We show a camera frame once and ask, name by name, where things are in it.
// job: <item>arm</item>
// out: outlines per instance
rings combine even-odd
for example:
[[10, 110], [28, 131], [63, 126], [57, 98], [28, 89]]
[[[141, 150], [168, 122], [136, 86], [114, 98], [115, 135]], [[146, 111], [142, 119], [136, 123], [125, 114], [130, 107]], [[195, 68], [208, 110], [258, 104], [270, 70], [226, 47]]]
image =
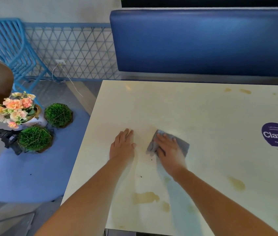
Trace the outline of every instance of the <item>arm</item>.
[[133, 131], [128, 132], [126, 129], [117, 135], [109, 161], [60, 206], [35, 236], [103, 234], [117, 182], [134, 157]]
[[158, 156], [165, 170], [189, 194], [215, 236], [278, 236], [278, 232], [187, 170], [175, 139], [158, 134]]

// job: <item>green plant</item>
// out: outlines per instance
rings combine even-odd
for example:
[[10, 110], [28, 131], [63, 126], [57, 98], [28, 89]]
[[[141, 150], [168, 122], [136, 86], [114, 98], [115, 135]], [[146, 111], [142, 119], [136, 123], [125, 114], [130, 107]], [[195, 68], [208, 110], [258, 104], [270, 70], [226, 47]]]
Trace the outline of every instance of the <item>green plant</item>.
[[72, 111], [66, 104], [53, 103], [45, 109], [45, 118], [53, 127], [66, 127], [72, 122]]
[[53, 137], [45, 127], [31, 126], [19, 134], [19, 145], [30, 151], [40, 151], [47, 148]]

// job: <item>gray cleaning cloth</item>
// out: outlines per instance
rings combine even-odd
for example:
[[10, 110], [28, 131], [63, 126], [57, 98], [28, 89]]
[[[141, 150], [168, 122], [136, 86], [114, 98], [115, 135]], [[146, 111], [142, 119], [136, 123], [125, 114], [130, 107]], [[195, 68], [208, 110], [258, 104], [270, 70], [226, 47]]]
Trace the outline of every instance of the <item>gray cleaning cloth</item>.
[[[148, 152], [154, 152], [155, 154], [157, 154], [156, 151], [157, 151], [157, 149], [159, 148], [159, 145], [154, 141], [154, 138], [157, 136], [158, 133], [161, 134], [161, 135], [163, 135], [163, 134], [166, 133], [166, 132], [164, 132], [164, 131], [162, 131], [162, 130], [157, 130], [157, 131], [155, 132], [155, 134], [153, 135], [152, 141], [150, 142], [150, 144], [149, 144], [149, 146], [148, 146], [148, 148], [147, 148], [147, 151], [148, 151]], [[183, 155], [186, 157], [186, 155], [187, 155], [187, 153], [188, 153], [188, 149], [189, 149], [189, 144], [188, 144], [187, 142], [185, 142], [184, 140], [182, 140], [182, 139], [180, 139], [180, 138], [178, 138], [178, 137], [176, 137], [176, 136], [173, 136], [172, 134], [168, 134], [168, 133], [166, 133], [166, 134], [167, 134], [167, 136], [168, 136], [170, 139], [176, 138], [177, 144], [179, 145], [179, 147], [180, 147], [180, 149], [181, 149]]]

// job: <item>electrical outlet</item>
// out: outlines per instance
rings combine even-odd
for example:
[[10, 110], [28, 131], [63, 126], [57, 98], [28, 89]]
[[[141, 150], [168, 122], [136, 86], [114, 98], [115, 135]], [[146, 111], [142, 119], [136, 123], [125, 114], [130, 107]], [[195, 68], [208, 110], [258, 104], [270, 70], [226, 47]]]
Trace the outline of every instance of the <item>electrical outlet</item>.
[[66, 62], [64, 59], [55, 59], [57, 64], [61, 64], [61, 65], [66, 65]]

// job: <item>hand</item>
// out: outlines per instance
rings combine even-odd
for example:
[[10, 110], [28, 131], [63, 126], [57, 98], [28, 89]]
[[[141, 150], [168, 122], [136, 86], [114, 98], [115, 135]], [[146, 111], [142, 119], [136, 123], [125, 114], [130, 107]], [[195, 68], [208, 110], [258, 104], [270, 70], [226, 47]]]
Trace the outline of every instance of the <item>hand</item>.
[[170, 176], [174, 177], [182, 169], [187, 169], [185, 157], [175, 138], [171, 140], [166, 134], [163, 136], [157, 134], [154, 140], [160, 146], [157, 153], [164, 169]]
[[131, 143], [134, 135], [134, 131], [126, 128], [125, 131], [121, 131], [115, 138], [115, 141], [111, 144], [109, 151], [109, 158], [119, 158], [122, 160], [131, 160], [135, 156], [136, 143]]

